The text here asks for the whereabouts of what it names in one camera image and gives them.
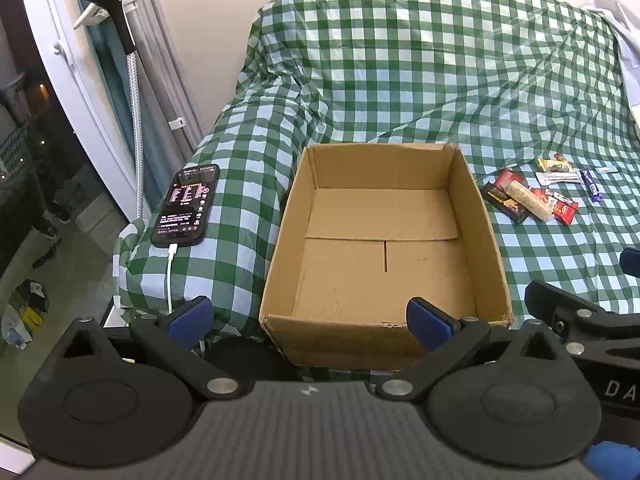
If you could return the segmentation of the beige nougat bar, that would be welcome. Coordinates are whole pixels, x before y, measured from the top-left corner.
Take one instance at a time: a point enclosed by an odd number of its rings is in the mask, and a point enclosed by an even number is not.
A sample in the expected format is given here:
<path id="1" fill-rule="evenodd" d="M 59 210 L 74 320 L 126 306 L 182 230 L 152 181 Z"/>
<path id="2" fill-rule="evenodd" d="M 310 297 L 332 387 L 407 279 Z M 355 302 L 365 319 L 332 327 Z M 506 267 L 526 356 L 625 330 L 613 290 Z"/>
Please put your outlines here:
<path id="1" fill-rule="evenodd" d="M 520 182 L 511 181 L 506 186 L 506 194 L 524 206 L 538 220 L 548 222 L 551 219 L 552 209 L 549 204 Z"/>

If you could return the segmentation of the red snack packet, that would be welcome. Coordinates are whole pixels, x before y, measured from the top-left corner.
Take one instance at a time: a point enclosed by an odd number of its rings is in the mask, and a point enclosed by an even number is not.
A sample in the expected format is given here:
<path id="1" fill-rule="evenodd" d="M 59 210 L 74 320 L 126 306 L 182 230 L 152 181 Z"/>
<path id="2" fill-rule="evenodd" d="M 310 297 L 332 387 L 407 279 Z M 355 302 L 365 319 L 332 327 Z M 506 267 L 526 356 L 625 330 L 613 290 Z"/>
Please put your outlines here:
<path id="1" fill-rule="evenodd" d="M 498 177 L 496 177 L 494 185 L 505 191 L 511 182 L 518 182 L 526 188 L 528 187 L 525 178 L 521 174 L 517 174 L 510 169 L 503 169 L 500 174 L 498 174 Z"/>

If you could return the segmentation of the white silver snack wrapper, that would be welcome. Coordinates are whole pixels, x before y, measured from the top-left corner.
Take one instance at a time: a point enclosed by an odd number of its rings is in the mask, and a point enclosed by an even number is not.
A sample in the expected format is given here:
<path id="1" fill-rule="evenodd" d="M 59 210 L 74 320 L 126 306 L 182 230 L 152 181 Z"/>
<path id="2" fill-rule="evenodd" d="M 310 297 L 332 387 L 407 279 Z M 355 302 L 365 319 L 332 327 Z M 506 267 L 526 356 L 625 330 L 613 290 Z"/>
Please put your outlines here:
<path id="1" fill-rule="evenodd" d="M 541 186 L 550 186 L 559 183 L 583 184 L 582 176 L 579 172 L 536 172 L 538 183 Z"/>

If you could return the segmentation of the light blue sachet stick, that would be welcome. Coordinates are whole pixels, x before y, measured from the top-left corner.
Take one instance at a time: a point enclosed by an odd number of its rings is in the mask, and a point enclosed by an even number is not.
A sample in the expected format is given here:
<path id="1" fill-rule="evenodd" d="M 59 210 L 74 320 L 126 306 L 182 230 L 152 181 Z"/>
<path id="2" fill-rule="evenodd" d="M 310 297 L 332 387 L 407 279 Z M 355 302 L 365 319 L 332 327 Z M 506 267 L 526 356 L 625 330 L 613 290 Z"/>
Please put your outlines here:
<path id="1" fill-rule="evenodd" d="M 602 166 L 597 168 L 599 174 L 617 174 L 618 168 L 615 166 Z"/>

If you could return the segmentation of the white grey crumpled fabric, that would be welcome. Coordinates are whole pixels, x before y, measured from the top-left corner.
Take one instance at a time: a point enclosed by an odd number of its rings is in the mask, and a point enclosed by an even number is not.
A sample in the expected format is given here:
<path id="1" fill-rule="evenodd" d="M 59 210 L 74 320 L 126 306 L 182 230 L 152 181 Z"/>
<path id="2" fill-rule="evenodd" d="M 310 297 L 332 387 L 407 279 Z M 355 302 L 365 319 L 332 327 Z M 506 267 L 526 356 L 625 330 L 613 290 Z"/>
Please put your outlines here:
<path id="1" fill-rule="evenodd" d="M 612 27 L 622 54 L 620 57 L 627 70 L 639 67 L 639 18 L 620 0 L 589 0 L 585 10 L 597 13 Z"/>

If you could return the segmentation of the red white Nescafe stick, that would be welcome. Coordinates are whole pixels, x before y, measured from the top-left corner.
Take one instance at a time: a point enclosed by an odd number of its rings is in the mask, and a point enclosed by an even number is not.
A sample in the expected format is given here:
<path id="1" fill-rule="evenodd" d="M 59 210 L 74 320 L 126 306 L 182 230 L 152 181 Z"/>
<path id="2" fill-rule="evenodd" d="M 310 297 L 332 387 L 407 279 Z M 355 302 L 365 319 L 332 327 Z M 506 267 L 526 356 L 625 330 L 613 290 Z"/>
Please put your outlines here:
<path id="1" fill-rule="evenodd" d="M 571 207 L 576 207 L 577 206 L 577 203 L 574 200 L 572 200 L 571 198 L 569 198 L 569 197 L 567 197 L 565 195 L 562 195 L 562 194 L 560 194 L 558 192 L 549 190 L 548 188 L 546 189 L 546 194 L 547 194 L 547 196 L 549 198 L 553 198 L 554 200 L 556 200 L 559 203 L 567 204 L 568 206 L 571 206 Z"/>

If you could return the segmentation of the brown cardboard box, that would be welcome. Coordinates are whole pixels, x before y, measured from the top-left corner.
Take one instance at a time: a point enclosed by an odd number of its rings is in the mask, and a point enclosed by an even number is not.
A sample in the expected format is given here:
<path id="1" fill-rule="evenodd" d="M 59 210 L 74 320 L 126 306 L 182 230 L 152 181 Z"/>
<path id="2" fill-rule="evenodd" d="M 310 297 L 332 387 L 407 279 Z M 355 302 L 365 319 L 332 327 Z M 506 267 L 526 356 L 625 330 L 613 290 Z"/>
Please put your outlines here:
<path id="1" fill-rule="evenodd" d="M 414 297 L 453 318 L 512 322 L 494 230 L 460 148 L 306 148 L 262 295 L 262 329 L 299 366 L 398 370 L 423 351 L 406 322 Z"/>

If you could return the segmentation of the green checkered cloth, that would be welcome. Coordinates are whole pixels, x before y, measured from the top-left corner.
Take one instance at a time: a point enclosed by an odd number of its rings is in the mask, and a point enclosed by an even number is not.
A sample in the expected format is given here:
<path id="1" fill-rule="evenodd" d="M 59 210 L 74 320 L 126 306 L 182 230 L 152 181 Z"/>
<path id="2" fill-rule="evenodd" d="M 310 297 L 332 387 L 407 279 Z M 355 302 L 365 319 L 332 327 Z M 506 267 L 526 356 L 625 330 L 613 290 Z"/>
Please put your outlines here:
<path id="1" fill-rule="evenodd" d="M 221 176 L 200 244 L 174 256 L 131 223 L 114 251 L 114 300 L 162 310 L 206 296 L 215 333 L 258 336 L 285 197 L 307 146 L 451 143 L 474 178 L 562 153 L 589 169 L 570 226 L 489 216 L 516 312 L 534 278 L 619 314 L 639 309 L 620 270 L 639 241 L 639 133 L 601 15 L 555 0 L 272 0 L 257 13 L 234 98 L 192 156 Z M 615 166 L 617 174 L 599 174 Z"/>

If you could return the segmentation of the yellow brown snack bar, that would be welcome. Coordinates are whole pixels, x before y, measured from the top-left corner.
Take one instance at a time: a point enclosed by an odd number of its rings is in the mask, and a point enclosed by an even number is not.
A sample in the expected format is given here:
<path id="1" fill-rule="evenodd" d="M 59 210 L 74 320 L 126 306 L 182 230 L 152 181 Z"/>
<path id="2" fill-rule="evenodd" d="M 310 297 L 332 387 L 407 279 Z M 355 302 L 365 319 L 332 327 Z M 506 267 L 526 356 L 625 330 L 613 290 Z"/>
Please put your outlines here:
<path id="1" fill-rule="evenodd" d="M 556 152 L 552 158 L 537 158 L 537 165 L 542 172 L 573 172 L 574 168 L 560 152 Z"/>

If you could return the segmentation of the red KitKat bar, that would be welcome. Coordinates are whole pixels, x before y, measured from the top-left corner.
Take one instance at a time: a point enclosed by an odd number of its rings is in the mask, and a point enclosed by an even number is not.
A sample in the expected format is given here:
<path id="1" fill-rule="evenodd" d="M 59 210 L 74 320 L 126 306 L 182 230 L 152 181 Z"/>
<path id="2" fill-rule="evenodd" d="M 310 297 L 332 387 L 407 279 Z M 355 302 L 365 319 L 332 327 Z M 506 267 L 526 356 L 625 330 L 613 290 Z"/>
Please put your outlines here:
<path id="1" fill-rule="evenodd" d="M 546 202 L 552 209 L 553 217 L 558 220 L 564 226 L 570 226 L 578 213 L 579 205 L 576 207 L 568 206 L 567 204 L 559 203 L 553 198 L 549 198 L 546 194 L 546 188 L 532 188 L 532 192 L 543 202 Z"/>

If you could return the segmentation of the black smartphone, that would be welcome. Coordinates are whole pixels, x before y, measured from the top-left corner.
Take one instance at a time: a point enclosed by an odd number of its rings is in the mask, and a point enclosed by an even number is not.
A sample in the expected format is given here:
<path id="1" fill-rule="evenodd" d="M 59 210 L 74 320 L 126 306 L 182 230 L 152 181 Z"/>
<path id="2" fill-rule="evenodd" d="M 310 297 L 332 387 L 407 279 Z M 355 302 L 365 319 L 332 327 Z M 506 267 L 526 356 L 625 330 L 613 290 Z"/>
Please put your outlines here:
<path id="1" fill-rule="evenodd" d="M 219 177 L 216 164 L 184 168 L 174 175 L 151 235 L 155 247 L 194 246 L 204 238 Z"/>

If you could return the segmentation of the purple Cadbury chocolate bar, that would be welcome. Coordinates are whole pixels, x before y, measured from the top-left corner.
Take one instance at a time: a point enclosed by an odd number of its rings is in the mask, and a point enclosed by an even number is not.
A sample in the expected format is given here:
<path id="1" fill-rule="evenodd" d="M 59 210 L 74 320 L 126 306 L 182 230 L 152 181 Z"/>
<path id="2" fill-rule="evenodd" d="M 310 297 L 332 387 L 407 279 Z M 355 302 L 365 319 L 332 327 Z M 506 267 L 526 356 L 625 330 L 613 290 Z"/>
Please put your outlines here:
<path id="1" fill-rule="evenodd" d="M 588 190 L 590 200 L 593 203 L 601 203 L 603 200 L 603 195 L 600 188 L 597 185 L 596 178 L 593 173 L 589 169 L 580 170 L 580 175 L 582 176 L 582 180 L 585 183 L 585 186 Z"/>

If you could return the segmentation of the dark brown chocolate bar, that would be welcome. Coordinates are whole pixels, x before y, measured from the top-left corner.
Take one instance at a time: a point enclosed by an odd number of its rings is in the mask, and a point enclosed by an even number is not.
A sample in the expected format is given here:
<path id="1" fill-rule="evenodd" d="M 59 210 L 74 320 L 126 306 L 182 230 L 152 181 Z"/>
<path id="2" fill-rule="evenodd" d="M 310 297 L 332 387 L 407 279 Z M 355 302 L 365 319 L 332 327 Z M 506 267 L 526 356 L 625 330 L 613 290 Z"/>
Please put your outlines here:
<path id="1" fill-rule="evenodd" d="M 480 190 L 480 194 L 488 204 L 505 214 L 514 224 L 521 224 L 529 217 L 529 211 L 522 204 L 492 183 L 486 183 Z"/>

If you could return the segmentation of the white door frame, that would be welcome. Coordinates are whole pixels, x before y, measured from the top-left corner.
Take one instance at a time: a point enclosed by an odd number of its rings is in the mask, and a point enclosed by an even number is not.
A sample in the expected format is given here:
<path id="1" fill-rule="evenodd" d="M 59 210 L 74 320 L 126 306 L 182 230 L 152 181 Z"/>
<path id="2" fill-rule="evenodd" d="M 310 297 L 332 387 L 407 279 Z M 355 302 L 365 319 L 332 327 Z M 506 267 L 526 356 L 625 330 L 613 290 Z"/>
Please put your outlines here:
<path id="1" fill-rule="evenodd" d="M 74 27 L 78 0 L 23 0 L 40 58 L 64 113 L 112 199 L 136 214 L 134 158 L 87 33 Z"/>

